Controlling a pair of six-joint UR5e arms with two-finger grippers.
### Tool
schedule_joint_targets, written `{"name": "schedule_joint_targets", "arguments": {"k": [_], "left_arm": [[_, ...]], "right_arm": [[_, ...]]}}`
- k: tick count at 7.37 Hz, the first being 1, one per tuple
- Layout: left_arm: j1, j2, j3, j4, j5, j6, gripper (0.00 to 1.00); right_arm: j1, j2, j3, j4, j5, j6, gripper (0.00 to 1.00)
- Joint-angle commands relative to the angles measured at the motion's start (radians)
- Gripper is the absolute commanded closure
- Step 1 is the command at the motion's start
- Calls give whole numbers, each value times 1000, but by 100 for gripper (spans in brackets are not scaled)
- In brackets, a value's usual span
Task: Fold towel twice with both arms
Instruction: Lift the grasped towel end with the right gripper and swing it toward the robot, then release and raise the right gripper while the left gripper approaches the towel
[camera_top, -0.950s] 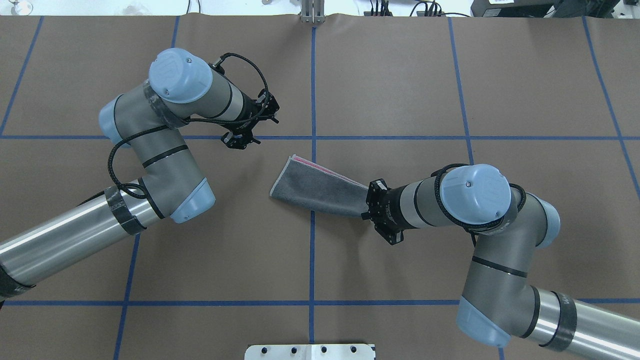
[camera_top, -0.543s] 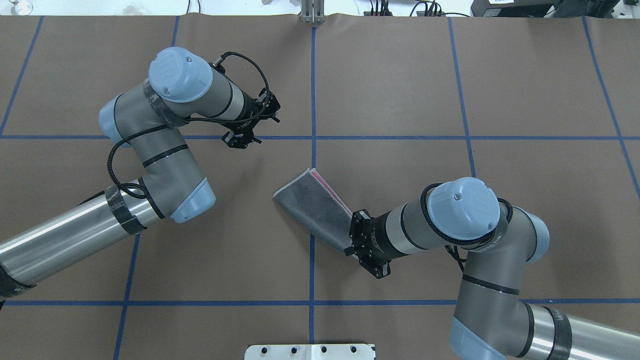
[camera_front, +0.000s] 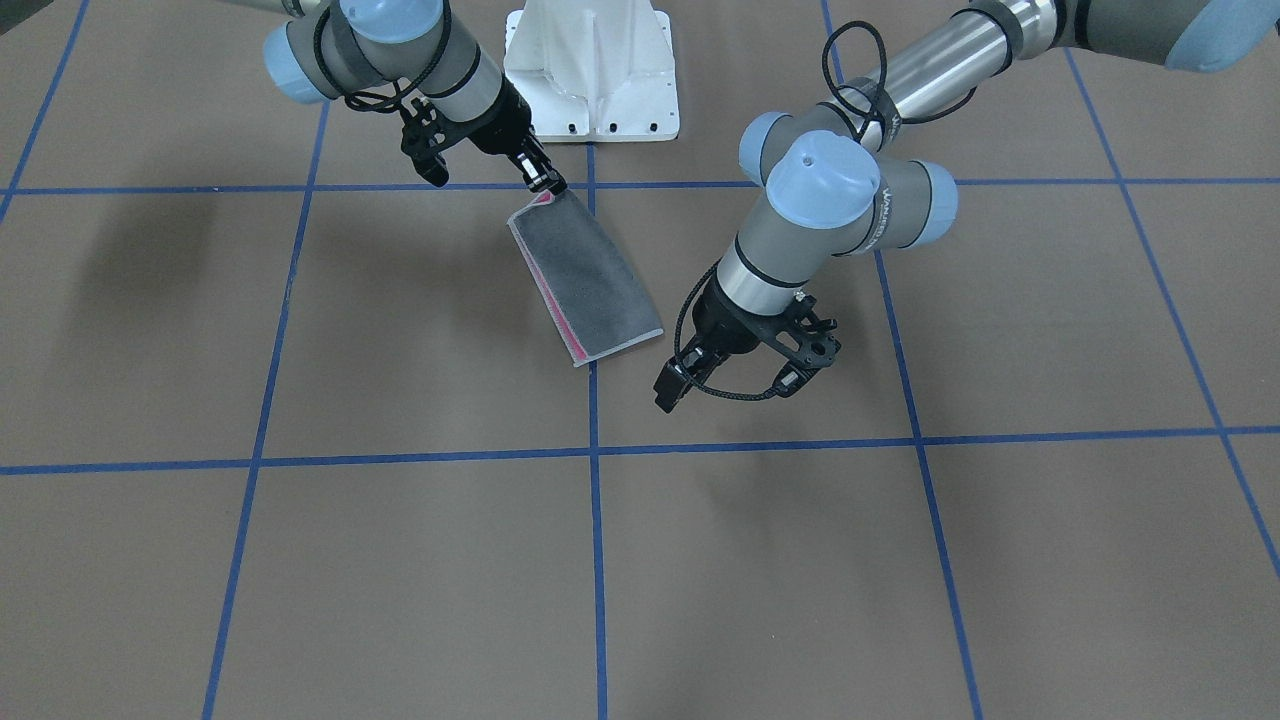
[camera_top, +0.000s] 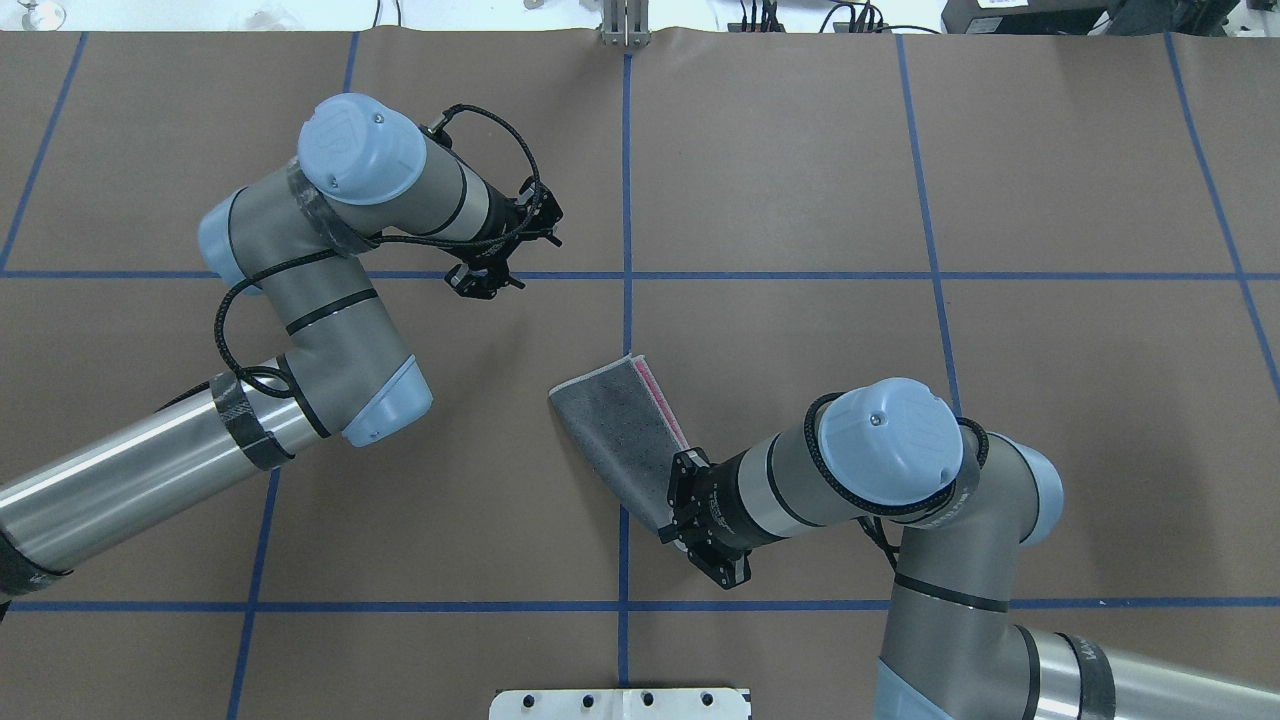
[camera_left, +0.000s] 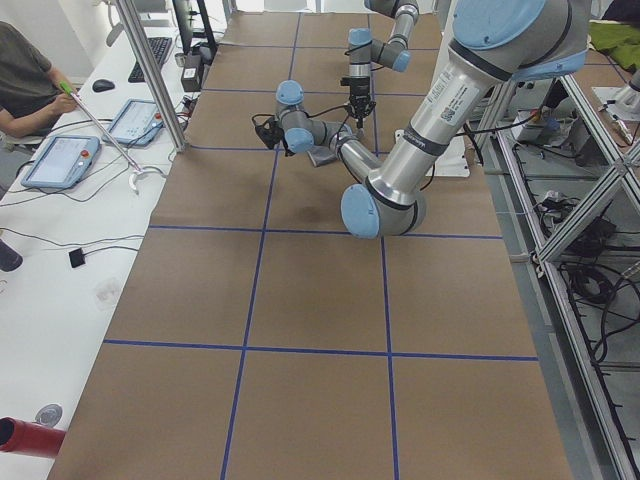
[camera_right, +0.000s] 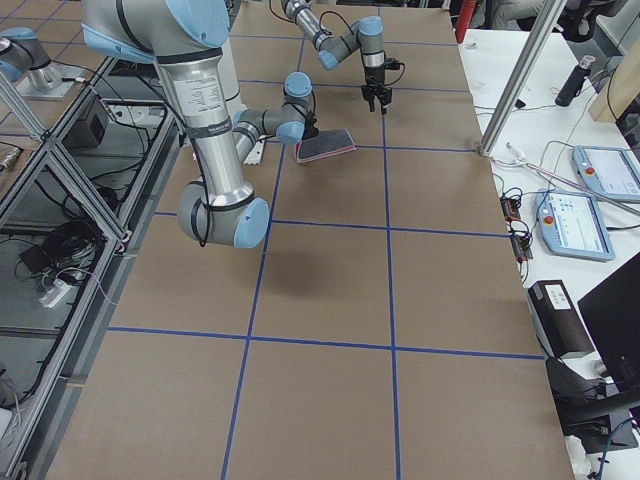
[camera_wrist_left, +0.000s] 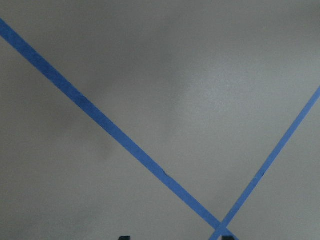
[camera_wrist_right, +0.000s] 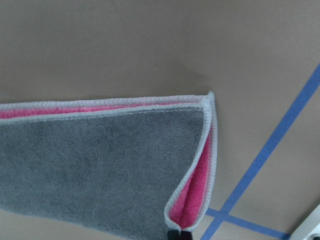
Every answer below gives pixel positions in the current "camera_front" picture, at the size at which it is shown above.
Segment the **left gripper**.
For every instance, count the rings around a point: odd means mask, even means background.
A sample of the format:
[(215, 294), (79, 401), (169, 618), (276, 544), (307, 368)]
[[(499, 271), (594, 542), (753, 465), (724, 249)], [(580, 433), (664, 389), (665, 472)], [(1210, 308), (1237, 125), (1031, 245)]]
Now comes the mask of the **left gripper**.
[(756, 348), (767, 323), (776, 319), (740, 307), (728, 299), (717, 275), (704, 278), (695, 295), (690, 369), (680, 360), (667, 360), (654, 382), (655, 406), (666, 414), (695, 386), (708, 386), (710, 374), (733, 355)]

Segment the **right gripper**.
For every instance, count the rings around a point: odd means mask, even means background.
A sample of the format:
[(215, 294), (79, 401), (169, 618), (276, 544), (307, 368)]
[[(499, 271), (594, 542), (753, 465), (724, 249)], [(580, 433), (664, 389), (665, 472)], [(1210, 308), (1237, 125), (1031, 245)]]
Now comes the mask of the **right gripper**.
[(500, 85), (494, 104), (474, 122), (467, 140), (481, 152), (515, 158), (515, 167), (531, 193), (561, 196), (568, 188), (536, 140), (532, 109), (511, 82)]

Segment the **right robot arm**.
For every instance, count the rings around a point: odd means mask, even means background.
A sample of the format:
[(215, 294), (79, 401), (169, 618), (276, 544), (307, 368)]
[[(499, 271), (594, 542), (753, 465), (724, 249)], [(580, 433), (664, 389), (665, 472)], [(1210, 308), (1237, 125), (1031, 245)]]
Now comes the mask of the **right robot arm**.
[(532, 193), (567, 184), (535, 136), (532, 111), (448, 1), (262, 1), (287, 17), (265, 40), (276, 88), (300, 104), (338, 101), (397, 115), (401, 151), (429, 184), (448, 183), (461, 142), (507, 159)]

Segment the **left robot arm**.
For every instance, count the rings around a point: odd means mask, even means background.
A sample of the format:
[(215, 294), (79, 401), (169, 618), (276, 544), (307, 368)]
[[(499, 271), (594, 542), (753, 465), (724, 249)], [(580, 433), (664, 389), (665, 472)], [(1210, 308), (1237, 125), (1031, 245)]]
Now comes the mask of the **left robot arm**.
[(946, 234), (957, 186), (942, 167), (887, 151), (911, 126), (963, 108), (987, 79), (1053, 47), (1076, 47), (1170, 70), (1224, 70), (1277, 28), (1275, 1), (970, 1), (891, 56), (879, 31), (873, 72), (837, 82), (833, 31), (820, 53), (828, 97), (803, 114), (765, 113), (742, 132), (739, 164), (762, 190), (723, 256), (686, 299), (689, 340), (655, 379), (671, 413), (692, 389), (719, 396), (712, 374), (765, 345), (783, 360), (771, 386), (741, 400), (788, 397), (838, 351), (806, 284), (832, 258), (914, 249)]

